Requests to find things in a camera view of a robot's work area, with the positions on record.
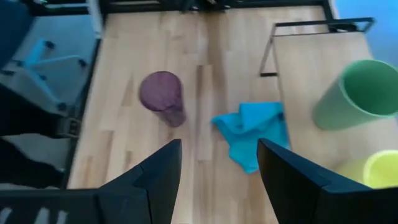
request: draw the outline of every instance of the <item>plastic cup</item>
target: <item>plastic cup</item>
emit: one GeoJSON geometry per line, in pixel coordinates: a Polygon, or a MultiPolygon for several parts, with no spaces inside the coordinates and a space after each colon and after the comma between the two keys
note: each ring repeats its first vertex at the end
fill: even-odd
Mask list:
{"type": "Polygon", "coordinates": [[[146,77],[140,85],[139,99],[170,127],[178,127],[186,119],[182,84],[173,73],[155,72],[146,77]]]}
{"type": "Polygon", "coordinates": [[[319,128],[337,130],[397,113],[398,71],[381,61],[359,60],[344,69],[312,116],[319,128]]]}
{"type": "Polygon", "coordinates": [[[366,159],[349,161],[335,172],[374,189],[398,187],[398,151],[381,151],[366,159]]]}

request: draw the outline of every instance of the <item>yellow cup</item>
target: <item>yellow cup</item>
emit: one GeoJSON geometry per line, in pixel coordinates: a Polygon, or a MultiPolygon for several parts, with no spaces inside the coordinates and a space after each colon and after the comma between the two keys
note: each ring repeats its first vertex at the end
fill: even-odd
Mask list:
{"type": "Polygon", "coordinates": [[[335,172],[374,189],[398,187],[398,151],[377,152],[367,159],[347,162],[335,172]]]}

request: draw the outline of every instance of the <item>wooden tabletop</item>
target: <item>wooden tabletop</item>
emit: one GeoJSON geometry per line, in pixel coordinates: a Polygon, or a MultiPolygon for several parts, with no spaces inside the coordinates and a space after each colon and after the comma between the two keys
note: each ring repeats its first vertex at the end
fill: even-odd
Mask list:
{"type": "Polygon", "coordinates": [[[350,159],[398,149],[394,118],[342,131],[318,129],[311,113],[349,63],[372,58],[362,32],[275,37],[279,83],[294,152],[333,169],[350,159]]]}
{"type": "Polygon", "coordinates": [[[280,101],[278,78],[258,76],[272,26],[323,19],[316,6],[110,14],[68,188],[100,187],[180,138],[173,224],[277,223],[260,175],[245,174],[229,158],[210,120],[237,112],[240,102],[280,101]],[[137,97],[141,81],[161,70],[183,83],[187,121],[178,128],[137,97]]]}

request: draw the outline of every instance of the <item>chair wheel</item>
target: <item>chair wheel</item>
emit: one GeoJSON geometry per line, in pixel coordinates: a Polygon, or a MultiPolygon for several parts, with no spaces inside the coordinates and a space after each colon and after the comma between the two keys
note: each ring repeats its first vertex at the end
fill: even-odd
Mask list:
{"type": "Polygon", "coordinates": [[[66,103],[59,103],[57,105],[57,108],[59,111],[66,111],[67,110],[67,104],[66,103]]]}
{"type": "Polygon", "coordinates": [[[51,41],[45,41],[45,46],[48,47],[49,49],[54,49],[55,48],[55,44],[51,41]]]}
{"type": "Polygon", "coordinates": [[[84,68],[87,66],[87,62],[83,59],[79,59],[79,65],[84,68]]]}

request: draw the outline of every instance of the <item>towel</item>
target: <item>towel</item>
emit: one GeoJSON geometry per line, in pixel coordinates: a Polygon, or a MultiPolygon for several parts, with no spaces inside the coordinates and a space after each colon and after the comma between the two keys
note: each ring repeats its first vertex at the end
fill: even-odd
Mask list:
{"type": "Polygon", "coordinates": [[[282,103],[241,103],[238,113],[216,116],[211,120],[229,144],[229,157],[245,173],[258,170],[257,141],[266,138],[289,149],[282,103]]]}

